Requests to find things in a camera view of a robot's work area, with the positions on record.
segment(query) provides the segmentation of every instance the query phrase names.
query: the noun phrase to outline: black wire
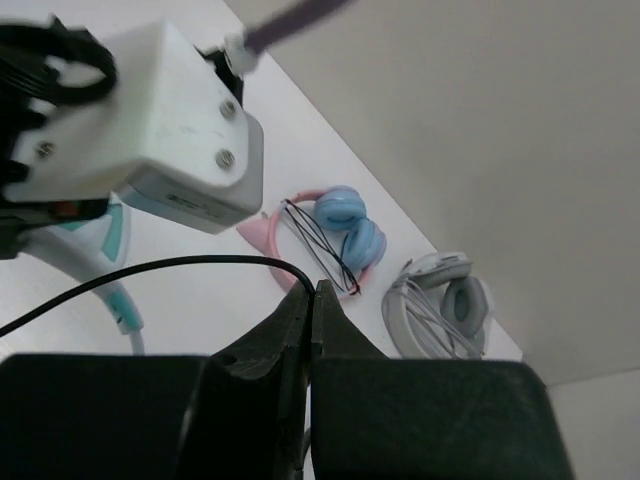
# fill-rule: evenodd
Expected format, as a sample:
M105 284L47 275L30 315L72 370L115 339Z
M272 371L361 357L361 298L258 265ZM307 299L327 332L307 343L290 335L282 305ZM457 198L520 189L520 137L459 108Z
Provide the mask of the black wire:
M25 326L27 323L32 322L49 310L54 309L58 305L71 300L72 298L82 295L85 292L93 290L94 288L101 287L107 283L119 280L121 278L136 275L142 272L149 272L151 270L159 270L161 268L175 267L178 265L194 265L202 263L238 263L238 264L250 264L250 265L267 265L269 267L279 268L285 270L294 275L309 294L309 307L311 308L313 298L315 295L315 289L309 277L307 277L299 268L285 262L284 260L277 260L275 258L260 257L256 255L194 255L189 257L175 257L165 258L163 260L156 260L154 262L141 263L140 265L134 265L132 267L123 268L115 272L103 275L89 282L78 285L66 292L61 293L57 297L43 303L39 307L34 308L30 312L8 323L4 327L0 328L0 338L5 335L14 332L20 327Z
M331 245L331 242L329 242L329 239L325 235L325 233L322 230L322 228L320 228L320 225L318 225L318 222L316 222L315 219L308 212L306 212L304 209L298 207L297 205L295 205L290 200L285 200L285 202L287 204L287 206L284 208L285 212L289 215L289 217L291 218L292 222L294 223L294 225L296 226L296 228L300 232L303 240L309 246L309 249L311 250L311 252L315 256L316 260L318 261L318 263L320 263L320 265L322 266L323 270L330 277L330 279L334 283L334 285L336 285L340 290L343 290L343 291L345 291L345 290L348 291L348 290L350 290L351 286L355 286L356 288L355 288L355 291L352 293L352 295L356 295L356 294L360 293L360 285L358 284L358 279L356 278L355 274L351 271L351 269L349 267L347 267L346 264L344 263L344 261L342 260L343 255L344 255L344 247L345 247L345 243L346 242L343 242L341 252L340 252L340 254L338 254L338 252L336 252L336 250ZM300 215L302 220L307 224L307 226L313 232L313 234L315 234L318 237L318 239L314 238L313 234L310 233L303 225L300 224L300 222L289 211L289 207L292 207L296 211L296 213L298 213L298 215ZM338 263L338 265L340 266L340 270L341 270L342 281L343 281L343 284L345 286L344 288L342 288L342 286L339 284L339 282L337 282L333 278L333 275L331 275L329 273L326 265L318 257L318 255L315 253L315 251L313 251L313 248L309 244L309 241L305 237L303 231L304 231L304 233L307 234L307 236L316 245L318 245L322 250L327 252Z
M331 272L329 271L329 268L324 264L324 262L322 261L322 259L320 258L320 256L316 253L316 251L313 249L313 247L311 246L311 243L309 243L309 238L311 240L314 241L314 243L316 245L318 245L322 250L324 250L325 252L331 254L331 252L323 245L321 245L315 238L313 238L313 236L302 226L300 225L300 223L298 221L296 221L296 219L294 218L293 214L289 211L288 208L284 209L285 212L287 213L287 215L289 215L290 219L291 219L291 223L293 223L293 225L296 227L296 229L298 230L298 233L300 233L300 238L302 238L302 240L304 241L304 243L307 244L307 247L309 247L309 251L311 252L311 254L315 257L316 262L320 264L320 266L322 267L322 270L324 270L324 273L327 274L327 276L329 277L329 279L331 280L331 282L333 282L333 284L338 287L341 291L344 291L344 288L342 287L342 285L340 285L336 279L333 277L333 275L331 274Z
M348 291L351 288L351 285L357 285L357 279L355 278L355 275L353 274L353 272L351 272L351 270L349 269L349 267L347 267L344 262L342 261L342 258L340 255L338 255L338 253L335 251L335 249L333 248L333 246L331 245L331 243L329 242L329 240L327 239L327 237L324 235L324 232L322 232L322 229L320 229L320 226L317 225L317 223L315 222L315 220L313 218L311 218L307 212L305 212L304 210L300 209L299 207L295 206L295 205L291 205L294 209L296 209L296 213L298 213L301 218L303 219L303 221L307 224L307 226L309 227L309 229L311 230L311 232L309 230L307 230L303 225L300 224L300 222L298 220L296 220L296 218L293 216L293 214L289 211L288 207L285 207L285 211L286 213L289 215L289 217L291 218L292 223L295 225L295 227L297 228L297 230L300 232L300 236L302 237L302 239L304 240L304 242L307 244L307 246L309 247L309 250L311 251L311 253L313 254L313 256L316 258L316 261L320 264L320 266L322 267L322 269L325 271L325 273L327 274L327 276L331 279L331 281L333 282L333 284L339 288L341 291ZM311 222L313 222L313 225L309 223L309 221L307 221L305 219L305 217L303 216L303 214L309 216ZM326 253L328 253L333 260L338 263L338 265L340 266L340 271L341 271L341 276L343 279L343 284L344 287L333 277L333 275L329 272L328 267L325 265L325 263L320 259L320 257L316 254L316 252L313 250L313 247L311 246L311 244L309 243L309 239L312 240L316 245L318 245L323 251L325 251ZM351 284L349 284L346 280L346 278L349 278L351 280Z

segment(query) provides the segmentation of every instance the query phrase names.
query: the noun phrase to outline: white headphones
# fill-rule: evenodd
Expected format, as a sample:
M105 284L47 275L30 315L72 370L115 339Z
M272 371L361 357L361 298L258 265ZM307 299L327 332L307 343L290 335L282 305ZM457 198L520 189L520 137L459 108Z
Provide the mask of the white headphones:
M433 253L405 266L382 302L404 357L481 358L494 302L487 285L470 274L471 261L461 252Z

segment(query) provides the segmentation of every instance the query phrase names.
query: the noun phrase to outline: pink headphones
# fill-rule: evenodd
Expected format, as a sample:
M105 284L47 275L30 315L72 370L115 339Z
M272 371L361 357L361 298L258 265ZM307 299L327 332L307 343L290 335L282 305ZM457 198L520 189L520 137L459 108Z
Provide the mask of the pink headphones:
M342 261L353 272L360 271L358 285L369 280L374 267L382 259L387 248L387 238L378 226L367 218L364 201L356 190L336 186L328 190L307 190L289 200L293 204L315 201L313 219L326 230L346 230ZM283 201L270 218L257 218L239 225L236 230L263 255L280 259L276 244L276 228L280 214L287 203ZM295 283L290 273L271 268L278 284L288 291ZM342 297L356 293L356 286Z

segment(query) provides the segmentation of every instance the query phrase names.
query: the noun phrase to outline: white plastic housing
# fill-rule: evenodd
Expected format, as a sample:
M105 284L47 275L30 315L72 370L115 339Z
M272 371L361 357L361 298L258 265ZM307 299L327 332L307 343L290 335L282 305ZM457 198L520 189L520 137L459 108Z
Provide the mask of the white plastic housing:
M29 180L6 189L13 201L104 198L216 233L259 210L262 132L205 62L169 23L106 40L119 72L105 101L60 108L44 129L24 134L13 159L31 167ZM68 65L64 84L98 73ZM235 105L224 118L223 102ZM52 153L38 157L41 142ZM227 150L233 164L216 155Z

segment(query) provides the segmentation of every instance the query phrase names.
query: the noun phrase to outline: white table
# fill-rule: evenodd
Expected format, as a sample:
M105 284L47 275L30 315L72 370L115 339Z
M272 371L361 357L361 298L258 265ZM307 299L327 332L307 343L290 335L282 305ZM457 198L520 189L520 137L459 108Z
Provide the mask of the white table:
M98 38L167 18L202 48L218 45L224 35L241 29L219 0L5 0L2 5L3 17L38 19L48 11L67 25L85 25ZM345 304L345 311L378 348L397 356L382 321L380 299L408 259L434 247L270 57L248 78L245 92L245 106L266 136L265 210L299 190L349 184L360 191L370 217L386 232L385 258L364 295ZM141 212L134 212L132 235L130 264L179 255L255 253L235 230L210 236ZM283 237L281 250L287 259L319 272L301 245L286 233ZM124 284L145 319L145 341L152 354L214 353L264 319L283 297L267 269L256 266L178 267L128 278ZM63 274L26 256L0 263L0 324L72 286ZM129 348L106 309L89 294L0 340L0 356L17 351L128 353ZM488 355L521 356L495 322Z

